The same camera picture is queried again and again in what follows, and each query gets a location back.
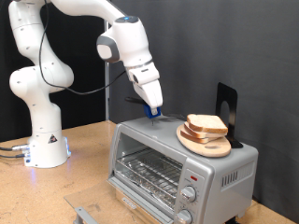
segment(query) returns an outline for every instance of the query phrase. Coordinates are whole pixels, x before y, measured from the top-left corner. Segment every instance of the table surface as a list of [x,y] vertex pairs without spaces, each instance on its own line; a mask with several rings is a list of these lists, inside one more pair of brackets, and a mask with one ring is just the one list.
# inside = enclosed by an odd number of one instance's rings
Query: table surface
[[[76,213],[64,196],[107,179],[114,128],[113,122],[103,121],[63,130],[72,156],[55,168],[25,167],[23,159],[0,158],[0,224],[73,223]],[[27,138],[8,141],[0,147],[21,145],[26,141]],[[1,151],[1,154],[20,152]],[[244,217],[237,220],[242,224],[294,223],[254,201]]]

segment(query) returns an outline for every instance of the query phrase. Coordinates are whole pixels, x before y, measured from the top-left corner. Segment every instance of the toast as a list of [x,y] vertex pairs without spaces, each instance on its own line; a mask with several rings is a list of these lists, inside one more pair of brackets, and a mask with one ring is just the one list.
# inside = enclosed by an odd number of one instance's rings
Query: toast
[[192,135],[195,138],[207,138],[207,137],[224,137],[227,133],[204,133],[204,132],[197,132],[192,130],[189,127],[189,123],[184,123],[185,130],[188,134]]
[[218,116],[194,115],[187,116],[189,127],[196,132],[227,133],[228,129]]
[[187,139],[195,142],[195,143],[201,143],[201,144],[208,143],[210,141],[213,141],[213,140],[216,140],[219,138],[219,137],[196,138],[196,137],[188,134],[188,132],[186,131],[184,126],[182,126],[182,128],[180,130],[180,135],[184,138],[187,138]]

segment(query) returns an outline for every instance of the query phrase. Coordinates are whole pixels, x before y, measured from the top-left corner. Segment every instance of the black plate holder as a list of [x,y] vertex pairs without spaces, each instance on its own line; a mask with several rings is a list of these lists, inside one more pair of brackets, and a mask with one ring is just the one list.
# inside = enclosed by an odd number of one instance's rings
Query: black plate holder
[[217,102],[216,102],[216,115],[218,117],[221,116],[221,105],[224,101],[227,102],[230,110],[228,133],[226,138],[227,140],[229,140],[232,148],[242,148],[243,145],[234,138],[237,92],[235,89],[228,87],[220,82],[218,83]]

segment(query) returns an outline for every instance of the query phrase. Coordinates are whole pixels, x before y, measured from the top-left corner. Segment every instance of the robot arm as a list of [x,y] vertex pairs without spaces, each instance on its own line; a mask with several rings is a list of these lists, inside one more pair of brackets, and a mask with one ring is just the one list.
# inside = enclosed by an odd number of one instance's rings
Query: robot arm
[[[149,43],[142,22],[127,17],[107,0],[51,0],[62,12],[71,16],[92,15],[107,20],[111,28],[99,36],[97,49],[109,63],[123,61],[130,81],[154,116],[163,103],[159,72],[152,62]],[[25,67],[10,77],[10,88],[28,105],[32,136],[24,158],[26,166],[49,168],[63,164],[69,156],[62,135],[60,108],[50,101],[49,93],[61,91],[48,85],[39,67],[40,41],[44,27],[39,16],[45,0],[14,0],[9,6],[11,28],[19,52],[35,66]],[[72,69],[55,55],[45,36],[41,51],[41,67],[45,79],[56,86],[69,87],[74,80]]]

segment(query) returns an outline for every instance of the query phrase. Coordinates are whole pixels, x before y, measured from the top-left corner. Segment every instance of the round wooden board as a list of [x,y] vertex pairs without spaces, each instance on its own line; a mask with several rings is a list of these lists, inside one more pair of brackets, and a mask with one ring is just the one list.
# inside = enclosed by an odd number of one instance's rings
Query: round wooden board
[[180,143],[187,149],[205,157],[223,157],[230,153],[232,149],[231,144],[225,137],[208,142],[206,144],[195,143],[180,135],[180,130],[183,127],[183,124],[178,126],[177,137]]

